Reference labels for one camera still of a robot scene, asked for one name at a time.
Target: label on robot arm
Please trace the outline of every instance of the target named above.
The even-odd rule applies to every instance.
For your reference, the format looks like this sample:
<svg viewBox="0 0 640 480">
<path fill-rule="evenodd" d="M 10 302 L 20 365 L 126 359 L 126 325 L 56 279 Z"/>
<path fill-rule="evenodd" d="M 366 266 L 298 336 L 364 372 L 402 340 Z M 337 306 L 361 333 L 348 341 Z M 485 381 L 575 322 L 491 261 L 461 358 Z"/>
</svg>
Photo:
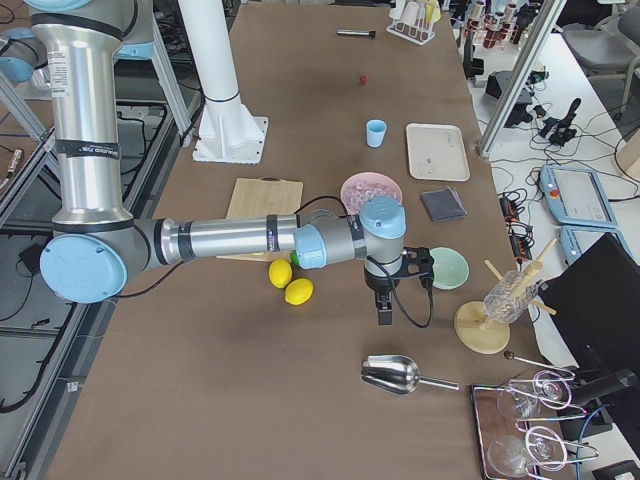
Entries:
<svg viewBox="0 0 640 480">
<path fill-rule="evenodd" d="M 53 98 L 68 97 L 71 94 L 69 85 L 69 59 L 65 52 L 47 53 L 49 76 L 51 77 L 51 96 Z"/>
</svg>

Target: black monitor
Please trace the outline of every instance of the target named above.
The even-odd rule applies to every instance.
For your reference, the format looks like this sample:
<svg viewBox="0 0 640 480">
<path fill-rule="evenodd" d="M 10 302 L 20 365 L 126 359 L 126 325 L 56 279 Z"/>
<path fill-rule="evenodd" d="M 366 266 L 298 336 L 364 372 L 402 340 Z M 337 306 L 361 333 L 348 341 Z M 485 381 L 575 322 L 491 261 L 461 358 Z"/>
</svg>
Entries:
<svg viewBox="0 0 640 480">
<path fill-rule="evenodd" d="M 628 368 L 640 377 L 640 267 L 605 234 L 561 276 L 542 285 L 555 308 L 560 335 L 581 369 Z M 640 388 L 602 398 L 636 455 L 640 455 Z"/>
</svg>

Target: silver scoop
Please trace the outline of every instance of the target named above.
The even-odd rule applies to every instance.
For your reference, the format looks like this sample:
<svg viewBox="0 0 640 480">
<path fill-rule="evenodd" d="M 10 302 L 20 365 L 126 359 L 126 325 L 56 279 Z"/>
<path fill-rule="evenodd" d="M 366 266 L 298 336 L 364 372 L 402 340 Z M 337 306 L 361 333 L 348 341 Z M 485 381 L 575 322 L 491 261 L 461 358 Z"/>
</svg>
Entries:
<svg viewBox="0 0 640 480">
<path fill-rule="evenodd" d="M 396 395 L 413 392 L 418 385 L 460 390 L 460 385 L 437 378 L 423 377 L 416 362 L 402 355 L 371 355 L 362 362 L 362 380 Z"/>
</svg>

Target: brown table surface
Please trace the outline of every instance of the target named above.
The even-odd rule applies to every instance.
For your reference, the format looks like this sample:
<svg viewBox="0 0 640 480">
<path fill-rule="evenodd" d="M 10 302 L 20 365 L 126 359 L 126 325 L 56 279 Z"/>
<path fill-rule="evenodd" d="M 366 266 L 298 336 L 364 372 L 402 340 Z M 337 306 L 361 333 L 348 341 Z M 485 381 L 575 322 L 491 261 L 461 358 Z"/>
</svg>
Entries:
<svg viewBox="0 0 640 480">
<path fill-rule="evenodd" d="M 436 291 L 433 323 L 419 330 L 397 308 L 392 326 L 377 325 L 359 262 L 296 273 L 315 284 L 299 307 L 269 284 L 265 263 L 186 265 L 152 293 L 119 303 L 48 478 L 480 477 L 466 386 L 501 383 L 523 366 L 464 347 L 452 318 L 495 283 L 482 260 L 506 271 L 513 257 L 490 168 L 473 150 L 480 133 L 451 29 L 436 24 L 436 38 L 419 47 L 384 32 L 388 22 L 381 8 L 242 6 L 231 38 L 243 102 L 269 117 L 262 162 L 196 163 L 183 150 L 156 216 L 223 218 L 237 177 L 303 181 L 306 201 L 377 171 L 402 187 L 406 244 L 460 251 L 470 263 L 467 283 Z M 338 37 L 338 28 L 378 35 Z M 374 117 L 389 125 L 379 149 L 364 142 Z M 452 186 L 468 218 L 428 218 L 419 194 L 446 183 L 410 177 L 411 122 L 462 130 L 471 179 Z M 148 272 L 129 291 L 161 273 Z M 419 282 L 399 291 L 423 321 Z M 530 322 L 512 325 L 509 348 L 539 355 Z M 463 388 L 421 386 L 403 397 L 376 389 L 360 379 L 360 364 L 377 353 L 410 356 L 423 374 Z"/>
</svg>

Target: wooden cutting board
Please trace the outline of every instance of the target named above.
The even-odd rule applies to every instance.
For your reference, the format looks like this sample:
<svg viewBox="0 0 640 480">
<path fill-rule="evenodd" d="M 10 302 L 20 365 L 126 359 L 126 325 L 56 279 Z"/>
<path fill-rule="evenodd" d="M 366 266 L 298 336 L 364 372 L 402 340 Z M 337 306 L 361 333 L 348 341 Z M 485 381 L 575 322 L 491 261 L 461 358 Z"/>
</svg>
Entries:
<svg viewBox="0 0 640 480">
<path fill-rule="evenodd" d="M 302 182 L 273 178 L 238 178 L 226 218 L 290 215 L 300 207 L 301 199 Z M 272 262 L 278 258 L 289 258 L 289 252 L 246 253 L 219 258 Z"/>
</svg>

